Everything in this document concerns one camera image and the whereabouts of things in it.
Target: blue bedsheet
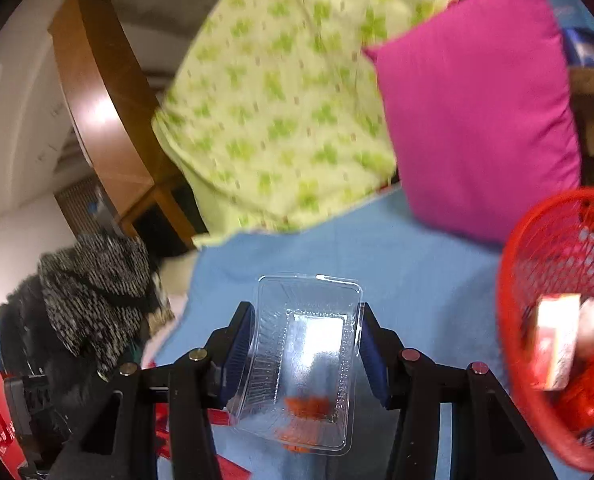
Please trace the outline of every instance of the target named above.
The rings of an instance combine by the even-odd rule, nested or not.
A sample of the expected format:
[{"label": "blue bedsheet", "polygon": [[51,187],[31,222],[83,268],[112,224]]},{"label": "blue bedsheet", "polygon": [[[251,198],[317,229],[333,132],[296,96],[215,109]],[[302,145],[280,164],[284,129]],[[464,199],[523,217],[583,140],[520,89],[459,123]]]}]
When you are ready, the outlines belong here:
[{"label": "blue bedsheet", "polygon": [[[157,363],[173,362],[226,326],[239,301],[253,301],[260,276],[327,274],[356,280],[380,325],[395,330],[404,345],[442,364],[487,362],[507,387],[495,321],[499,257],[499,248],[415,222],[399,189],[300,234],[239,234],[202,251],[184,318]],[[360,364],[358,375],[352,449],[346,455],[295,454],[277,443],[214,427],[217,452],[250,470],[255,480],[383,478],[397,412],[386,412],[372,397]],[[590,476],[549,457],[560,480]],[[450,407],[445,406],[436,478],[448,479],[449,471]],[[165,460],[159,461],[159,478],[172,478]]]}]

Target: magenta cushion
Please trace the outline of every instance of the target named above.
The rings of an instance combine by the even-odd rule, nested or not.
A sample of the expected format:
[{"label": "magenta cushion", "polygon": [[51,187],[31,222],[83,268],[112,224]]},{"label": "magenta cushion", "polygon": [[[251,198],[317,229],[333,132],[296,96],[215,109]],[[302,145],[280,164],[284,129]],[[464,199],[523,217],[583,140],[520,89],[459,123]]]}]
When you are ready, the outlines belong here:
[{"label": "magenta cushion", "polygon": [[529,208],[579,186],[568,69],[546,0],[461,0],[365,53],[421,221],[505,242]]}]

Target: yellow floral fabric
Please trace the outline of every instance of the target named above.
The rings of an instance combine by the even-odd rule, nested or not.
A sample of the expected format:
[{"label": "yellow floral fabric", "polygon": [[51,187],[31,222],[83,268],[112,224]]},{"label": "yellow floral fabric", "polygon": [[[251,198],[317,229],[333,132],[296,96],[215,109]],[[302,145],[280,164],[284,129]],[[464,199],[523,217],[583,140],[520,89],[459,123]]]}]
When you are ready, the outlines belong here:
[{"label": "yellow floral fabric", "polygon": [[361,47],[449,1],[220,0],[153,118],[209,230],[196,243],[306,228],[387,183],[395,156]]}]

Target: plastic tray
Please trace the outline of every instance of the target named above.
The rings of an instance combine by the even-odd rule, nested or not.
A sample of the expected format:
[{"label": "plastic tray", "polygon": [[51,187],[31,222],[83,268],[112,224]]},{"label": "plastic tray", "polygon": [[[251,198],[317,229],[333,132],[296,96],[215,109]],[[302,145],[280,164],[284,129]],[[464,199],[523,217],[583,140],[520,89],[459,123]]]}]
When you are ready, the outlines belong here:
[{"label": "plastic tray", "polygon": [[294,451],[348,451],[362,288],[321,275],[263,276],[256,312],[234,425]]}]

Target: red bottle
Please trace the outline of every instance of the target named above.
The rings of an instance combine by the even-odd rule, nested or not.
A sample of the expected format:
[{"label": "red bottle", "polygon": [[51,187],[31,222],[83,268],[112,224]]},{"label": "red bottle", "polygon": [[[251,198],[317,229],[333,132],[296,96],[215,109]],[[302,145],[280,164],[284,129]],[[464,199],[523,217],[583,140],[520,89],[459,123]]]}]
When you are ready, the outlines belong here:
[{"label": "red bottle", "polygon": [[564,424],[575,433],[594,426],[594,356],[584,373],[561,394],[555,409]]}]

